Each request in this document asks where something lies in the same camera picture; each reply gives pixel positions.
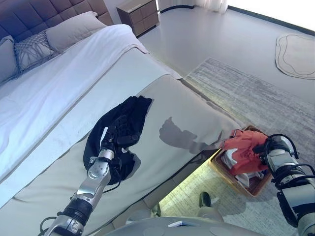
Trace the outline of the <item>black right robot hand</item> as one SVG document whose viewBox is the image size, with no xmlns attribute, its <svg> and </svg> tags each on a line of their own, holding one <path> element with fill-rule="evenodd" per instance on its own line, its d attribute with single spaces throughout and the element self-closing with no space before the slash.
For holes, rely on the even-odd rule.
<svg viewBox="0 0 315 236">
<path fill-rule="evenodd" d="M 263 144 L 256 145 L 256 146 L 252 149 L 252 151 L 253 151 L 255 154 L 266 155 L 268 142 L 269 142 L 269 139 L 266 139 Z"/>
</svg>

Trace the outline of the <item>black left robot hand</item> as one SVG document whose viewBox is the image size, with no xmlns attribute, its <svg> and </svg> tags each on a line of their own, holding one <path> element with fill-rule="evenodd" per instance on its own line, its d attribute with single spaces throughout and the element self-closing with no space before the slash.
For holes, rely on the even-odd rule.
<svg viewBox="0 0 315 236">
<path fill-rule="evenodd" d="M 100 149 L 116 151 L 119 148 L 128 148 L 140 139 L 140 132 L 135 130 L 126 115 L 119 116 L 108 127 L 100 143 Z"/>
</svg>

